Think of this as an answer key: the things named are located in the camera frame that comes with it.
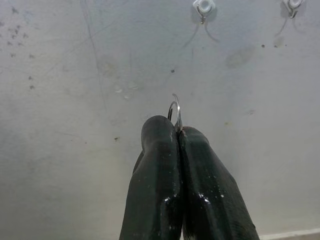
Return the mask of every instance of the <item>stain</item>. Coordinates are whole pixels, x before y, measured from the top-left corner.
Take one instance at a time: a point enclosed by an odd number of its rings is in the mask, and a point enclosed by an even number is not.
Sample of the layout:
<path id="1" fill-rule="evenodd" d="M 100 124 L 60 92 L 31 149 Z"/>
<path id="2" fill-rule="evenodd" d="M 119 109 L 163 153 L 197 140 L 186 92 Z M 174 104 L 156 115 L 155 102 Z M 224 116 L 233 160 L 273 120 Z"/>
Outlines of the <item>stain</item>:
<path id="1" fill-rule="evenodd" d="M 102 55 L 97 61 L 97 68 L 101 75 L 105 77 L 113 77 L 117 73 L 117 62 L 112 56 Z"/>
<path id="2" fill-rule="evenodd" d="M 281 46 L 284 45 L 284 41 L 285 41 L 285 38 L 283 36 L 279 36 L 273 41 L 273 46 L 275 48 L 280 48 Z"/>
<path id="3" fill-rule="evenodd" d="M 14 6 L 11 7 L 11 10 L 12 14 L 19 14 L 19 11 Z"/>
<path id="4" fill-rule="evenodd" d="M 69 70 L 69 68 L 67 67 L 67 65 L 63 65 L 62 66 L 62 72 L 65 72 L 65 73 L 68 73 L 70 70 Z"/>
<path id="5" fill-rule="evenodd" d="M 255 114 L 255 112 L 256 112 L 256 110 L 251 109 L 251 110 L 247 111 L 246 114 L 247 115 L 253 115 L 253 114 Z"/>
<path id="6" fill-rule="evenodd" d="M 128 87 L 128 89 L 134 89 L 134 90 L 139 89 L 138 84 L 136 84 L 134 81 L 128 82 L 127 83 L 127 87 Z"/>
<path id="7" fill-rule="evenodd" d="M 243 66 L 250 61 L 254 55 L 255 47 L 250 46 L 236 51 L 225 59 L 225 64 L 229 69 L 235 69 Z"/>

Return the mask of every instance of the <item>dark spot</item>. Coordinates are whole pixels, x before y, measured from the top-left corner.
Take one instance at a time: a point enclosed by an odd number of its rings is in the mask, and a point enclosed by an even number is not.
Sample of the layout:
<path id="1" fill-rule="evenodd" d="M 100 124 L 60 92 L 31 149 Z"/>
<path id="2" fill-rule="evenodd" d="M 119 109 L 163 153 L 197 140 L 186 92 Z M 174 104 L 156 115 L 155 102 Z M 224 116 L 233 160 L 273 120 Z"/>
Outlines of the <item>dark spot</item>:
<path id="1" fill-rule="evenodd" d="M 251 109 L 251 110 L 247 111 L 246 114 L 253 115 L 255 112 L 256 112 L 256 110 Z"/>
<path id="2" fill-rule="evenodd" d="M 13 6 L 11 7 L 12 14 L 19 14 L 19 11 Z"/>

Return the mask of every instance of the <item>white plastic hook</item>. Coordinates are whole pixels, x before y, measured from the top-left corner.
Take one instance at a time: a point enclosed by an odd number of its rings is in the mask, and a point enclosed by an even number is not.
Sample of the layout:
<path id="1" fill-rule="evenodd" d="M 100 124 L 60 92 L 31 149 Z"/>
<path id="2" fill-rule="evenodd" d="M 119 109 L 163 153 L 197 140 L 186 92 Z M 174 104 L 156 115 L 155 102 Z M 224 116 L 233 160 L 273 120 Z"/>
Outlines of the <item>white plastic hook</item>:
<path id="1" fill-rule="evenodd" d="M 304 2 L 304 0 L 283 0 L 285 7 L 289 11 L 289 16 L 293 19 L 297 15 L 297 8 Z"/>
<path id="2" fill-rule="evenodd" d="M 201 16 L 201 24 L 204 24 L 206 17 L 216 9 L 216 4 L 213 0 L 195 0 L 192 5 Z"/>

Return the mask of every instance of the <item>metal hook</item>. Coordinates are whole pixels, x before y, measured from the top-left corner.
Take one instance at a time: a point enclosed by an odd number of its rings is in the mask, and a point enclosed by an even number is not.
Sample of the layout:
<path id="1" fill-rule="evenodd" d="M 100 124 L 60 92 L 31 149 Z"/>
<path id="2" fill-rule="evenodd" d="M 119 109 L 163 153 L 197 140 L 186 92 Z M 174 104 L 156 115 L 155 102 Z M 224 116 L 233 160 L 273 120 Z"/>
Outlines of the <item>metal hook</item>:
<path id="1" fill-rule="evenodd" d="M 284 5 L 289 11 L 289 17 L 291 19 L 295 18 L 298 13 L 297 8 L 299 8 L 303 2 L 304 0 L 299 0 L 297 2 L 292 2 L 292 0 L 283 0 Z"/>
<path id="2" fill-rule="evenodd" d="M 199 5 L 196 6 L 196 10 L 198 12 L 198 14 L 201 16 L 201 24 L 204 24 L 206 21 L 206 16 L 201 13 L 200 9 L 199 9 Z"/>
<path id="3" fill-rule="evenodd" d="M 177 115 L 177 120 L 176 120 L 176 124 L 174 125 L 175 130 L 177 133 L 180 133 L 182 131 L 182 120 L 181 120 L 181 109 L 180 109 L 180 105 L 179 105 L 179 100 L 178 100 L 178 96 L 176 94 L 172 94 L 172 96 L 174 96 L 175 101 L 173 101 L 170 104 L 170 108 L 169 108 L 169 112 L 168 112 L 168 119 L 171 121 L 172 118 L 172 112 L 173 112 L 173 106 L 175 105 L 176 107 L 176 115 Z"/>

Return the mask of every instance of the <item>wall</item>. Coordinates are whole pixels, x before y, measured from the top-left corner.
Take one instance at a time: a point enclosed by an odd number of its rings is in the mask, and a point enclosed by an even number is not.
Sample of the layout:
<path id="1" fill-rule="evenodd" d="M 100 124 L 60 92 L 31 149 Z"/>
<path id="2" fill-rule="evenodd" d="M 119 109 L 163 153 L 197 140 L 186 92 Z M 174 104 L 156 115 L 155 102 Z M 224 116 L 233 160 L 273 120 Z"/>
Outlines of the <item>wall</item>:
<path id="1" fill-rule="evenodd" d="M 140 130 L 178 94 L 259 234 L 320 227 L 320 1 L 0 2 L 2 240 L 114 240 Z"/>

